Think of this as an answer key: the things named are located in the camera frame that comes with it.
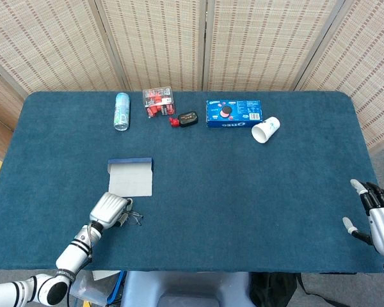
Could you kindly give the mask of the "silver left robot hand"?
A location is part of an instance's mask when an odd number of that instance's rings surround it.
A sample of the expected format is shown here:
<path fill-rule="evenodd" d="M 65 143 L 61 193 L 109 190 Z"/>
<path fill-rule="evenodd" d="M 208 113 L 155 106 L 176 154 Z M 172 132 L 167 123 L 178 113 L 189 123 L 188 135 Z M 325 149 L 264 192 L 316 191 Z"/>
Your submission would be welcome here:
<path fill-rule="evenodd" d="M 103 229 L 121 227 L 132 210 L 132 198 L 122 198 L 105 192 L 90 212 L 90 221 L 102 225 Z"/>

